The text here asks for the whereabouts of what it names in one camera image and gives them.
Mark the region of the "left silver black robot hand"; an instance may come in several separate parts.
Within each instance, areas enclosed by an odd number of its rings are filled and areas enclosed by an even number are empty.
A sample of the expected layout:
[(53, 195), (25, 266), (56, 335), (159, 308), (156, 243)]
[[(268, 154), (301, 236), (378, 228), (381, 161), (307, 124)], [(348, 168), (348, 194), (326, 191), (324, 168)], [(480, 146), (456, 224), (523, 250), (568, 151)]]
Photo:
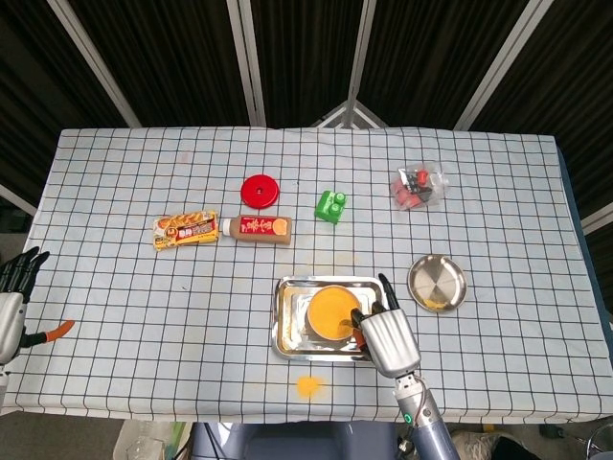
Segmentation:
[(39, 269), (49, 256), (35, 246), (1, 264), (1, 366), (9, 364), (21, 349), (55, 341), (75, 325), (74, 320), (67, 320), (48, 332), (27, 333), (27, 307)]

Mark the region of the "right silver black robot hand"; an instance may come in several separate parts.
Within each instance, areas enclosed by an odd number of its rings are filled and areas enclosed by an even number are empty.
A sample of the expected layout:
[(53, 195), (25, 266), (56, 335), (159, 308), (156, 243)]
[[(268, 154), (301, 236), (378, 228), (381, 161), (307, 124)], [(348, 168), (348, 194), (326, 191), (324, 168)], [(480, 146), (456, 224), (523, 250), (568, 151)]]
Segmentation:
[(420, 367), (420, 350), (392, 284), (383, 273), (378, 279), (386, 303), (373, 302), (370, 314), (352, 309), (351, 322), (361, 337), (356, 339), (359, 347), (367, 349), (377, 371), (385, 378), (400, 379)]

